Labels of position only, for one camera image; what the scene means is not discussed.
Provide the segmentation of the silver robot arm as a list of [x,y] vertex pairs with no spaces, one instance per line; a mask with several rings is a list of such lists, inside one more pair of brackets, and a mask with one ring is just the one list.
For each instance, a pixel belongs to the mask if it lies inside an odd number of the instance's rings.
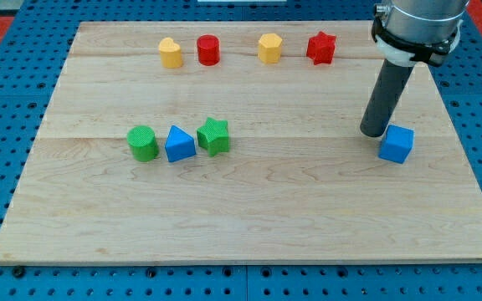
[[392,36],[410,43],[441,43],[458,27],[469,0],[382,0],[374,13]]

